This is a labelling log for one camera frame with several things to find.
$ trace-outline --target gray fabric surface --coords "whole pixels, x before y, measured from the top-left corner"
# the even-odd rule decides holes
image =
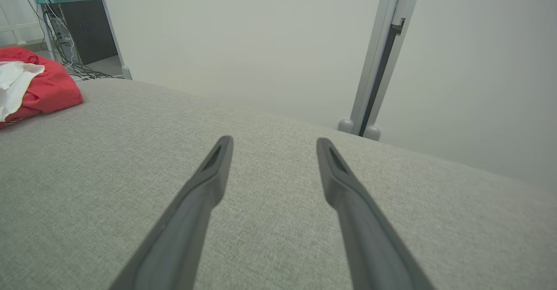
[[[353,135],[129,80],[0,131],[0,288],[105,289],[221,135],[235,149],[199,289],[350,288],[328,137],[438,288],[555,288],[556,195]]]

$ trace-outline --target white wall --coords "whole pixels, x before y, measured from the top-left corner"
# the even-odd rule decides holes
[[[379,0],[106,0],[134,80],[336,128]]]
[[[0,47],[42,40],[34,0],[0,0]]]
[[[557,0],[418,0],[380,141],[557,184]]]

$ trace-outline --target white cloth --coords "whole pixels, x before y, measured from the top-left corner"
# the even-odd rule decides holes
[[[19,110],[31,80],[42,72],[43,65],[0,62],[0,122]]]

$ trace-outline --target red cloth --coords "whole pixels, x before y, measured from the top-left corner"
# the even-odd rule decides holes
[[[38,74],[31,81],[23,102],[14,114],[6,117],[6,122],[0,122],[0,128],[8,123],[20,121],[40,113],[49,114],[83,103],[83,98],[75,81],[66,69],[53,60],[40,57],[33,52],[20,48],[8,47],[0,49],[0,61],[16,61],[44,65],[44,72]]]

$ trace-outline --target gray floor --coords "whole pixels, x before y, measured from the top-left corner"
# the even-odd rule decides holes
[[[40,50],[34,53],[38,56],[42,56],[50,59],[50,56],[48,55],[49,52],[47,50]],[[105,58],[103,60],[98,60],[97,62],[92,62],[90,64],[87,64],[87,66],[92,70],[109,74],[110,76],[119,76],[122,74],[122,65],[120,64],[120,59],[118,58],[118,56],[113,56],[113,57]],[[70,68],[66,68],[66,70],[70,74],[74,74],[73,70],[71,70]]]

